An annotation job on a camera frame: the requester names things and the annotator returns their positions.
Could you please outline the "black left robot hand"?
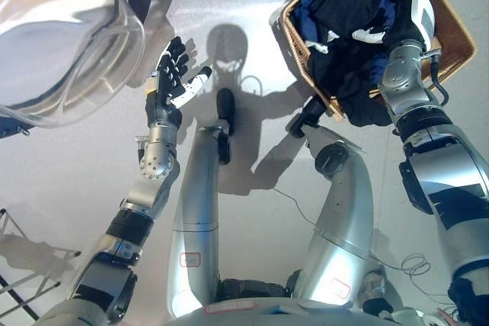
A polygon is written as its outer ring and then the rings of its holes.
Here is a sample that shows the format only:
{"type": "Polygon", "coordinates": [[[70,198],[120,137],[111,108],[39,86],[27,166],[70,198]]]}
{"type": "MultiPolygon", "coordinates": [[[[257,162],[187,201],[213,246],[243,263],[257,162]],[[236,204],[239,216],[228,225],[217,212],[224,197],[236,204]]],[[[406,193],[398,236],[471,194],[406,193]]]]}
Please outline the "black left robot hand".
{"type": "Polygon", "coordinates": [[[196,97],[212,75],[212,69],[204,66],[193,78],[185,81],[188,62],[186,45],[180,37],[173,38],[146,80],[145,112],[148,127],[165,121],[176,127],[181,126],[183,117],[180,109],[196,97]]]}

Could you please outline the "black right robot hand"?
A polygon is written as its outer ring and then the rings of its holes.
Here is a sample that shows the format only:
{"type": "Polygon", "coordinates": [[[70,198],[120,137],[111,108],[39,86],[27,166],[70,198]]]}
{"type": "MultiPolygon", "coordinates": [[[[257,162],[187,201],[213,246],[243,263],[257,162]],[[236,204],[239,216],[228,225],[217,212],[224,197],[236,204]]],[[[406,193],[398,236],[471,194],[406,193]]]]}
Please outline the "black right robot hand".
{"type": "Polygon", "coordinates": [[[351,38],[366,44],[383,44],[392,49],[404,41],[419,44],[422,52],[430,51],[435,35],[435,15],[430,0],[390,0],[394,5],[394,19],[391,26],[382,31],[374,27],[358,29],[351,38]]]}

